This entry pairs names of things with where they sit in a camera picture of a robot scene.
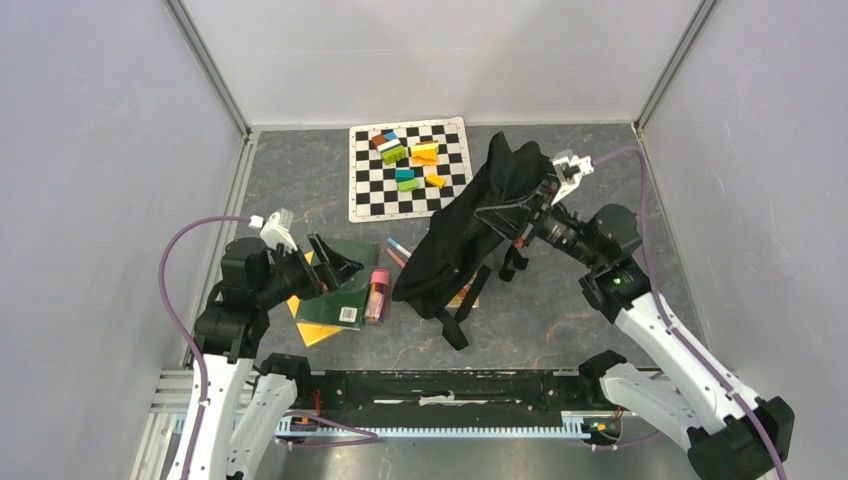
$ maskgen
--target pen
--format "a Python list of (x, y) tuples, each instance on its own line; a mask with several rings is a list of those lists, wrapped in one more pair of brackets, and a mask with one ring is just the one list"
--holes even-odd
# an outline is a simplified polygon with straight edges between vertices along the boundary
[(409, 250), (403, 248), (403, 245), (397, 243), (397, 241), (392, 237), (389, 237), (389, 245), (395, 247), (395, 249), (397, 249), (398, 252), (406, 255), (406, 258), (409, 258), (409, 257), (412, 256), (412, 254), (409, 253)]
[(397, 254), (397, 253), (395, 253), (394, 251), (392, 251), (392, 249), (387, 248), (387, 249), (386, 249), (386, 251), (387, 251), (387, 252), (389, 252), (389, 256), (390, 256), (390, 257), (392, 257), (392, 258), (393, 258), (393, 259), (397, 262), (397, 264), (398, 264), (398, 265), (400, 265), (400, 268), (403, 268), (403, 267), (405, 267), (405, 266), (406, 266), (406, 262), (404, 262), (404, 261), (403, 261), (403, 260), (402, 260), (402, 259), (398, 256), (398, 254)]

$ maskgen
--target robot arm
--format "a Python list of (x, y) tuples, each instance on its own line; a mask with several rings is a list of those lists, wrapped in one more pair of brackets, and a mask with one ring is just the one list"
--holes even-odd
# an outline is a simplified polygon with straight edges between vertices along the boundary
[[(670, 380), (653, 381), (624, 357), (605, 352), (579, 369), (590, 391), (668, 435), (687, 451), (701, 478), (753, 480), (773, 468), (737, 396), (756, 414), (785, 460), (794, 423), (791, 408), (780, 397), (760, 398), (704, 348), (661, 294), (651, 291), (632, 256), (641, 245), (633, 212), (605, 205), (584, 222), (565, 209), (560, 201), (583, 175), (592, 173), (589, 161), (566, 152), (553, 163), (555, 175), (536, 191), (507, 205), (478, 209), (475, 215), (516, 248), (539, 238), (584, 264), (589, 273), (579, 283), (586, 300), (635, 340)], [(663, 320), (657, 302), (670, 323)], [(721, 382), (712, 370), (723, 376)]]
[[(206, 399), (201, 399), (201, 370), (194, 361), (186, 432), (168, 480), (183, 478), (189, 445), (194, 442), (191, 480), (234, 478), (250, 480), (276, 428), (277, 421), (296, 403), (298, 392), (310, 391), (305, 358), (270, 355), (259, 368), (260, 378), (244, 416), (233, 431), (241, 391), (254, 368), (259, 341), (269, 326), (268, 311), (292, 296), (309, 299), (338, 289), (363, 266), (327, 246), (318, 235), (307, 238), (318, 262), (310, 265), (289, 233), (292, 215), (281, 210), (261, 227), (260, 239), (230, 242), (221, 259), (223, 279), (212, 289), (206, 309), (194, 325), (194, 339), (208, 373)], [(195, 418), (202, 423), (192, 439)]]

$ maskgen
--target orange block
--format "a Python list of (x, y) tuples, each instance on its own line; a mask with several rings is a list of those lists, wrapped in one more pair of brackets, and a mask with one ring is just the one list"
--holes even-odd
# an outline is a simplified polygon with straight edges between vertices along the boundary
[(418, 151), (412, 155), (412, 162), (433, 166), (439, 163), (439, 154), (435, 150)]

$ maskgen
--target pink marker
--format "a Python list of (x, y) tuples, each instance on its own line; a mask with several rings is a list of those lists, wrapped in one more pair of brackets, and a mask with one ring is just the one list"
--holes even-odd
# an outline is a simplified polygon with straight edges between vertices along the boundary
[(389, 291), (389, 272), (378, 268), (371, 274), (371, 291), (365, 306), (365, 324), (382, 325), (386, 309), (386, 294)]

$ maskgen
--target blue pen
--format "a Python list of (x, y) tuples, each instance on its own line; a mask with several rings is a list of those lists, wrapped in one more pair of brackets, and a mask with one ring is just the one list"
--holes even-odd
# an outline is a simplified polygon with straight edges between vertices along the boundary
[(406, 255), (406, 258), (409, 258), (409, 257), (412, 256), (412, 254), (409, 253), (409, 250), (403, 248), (403, 245), (397, 243), (397, 241), (392, 237), (389, 237), (389, 245), (395, 247), (395, 250), (397, 250), (398, 252)]

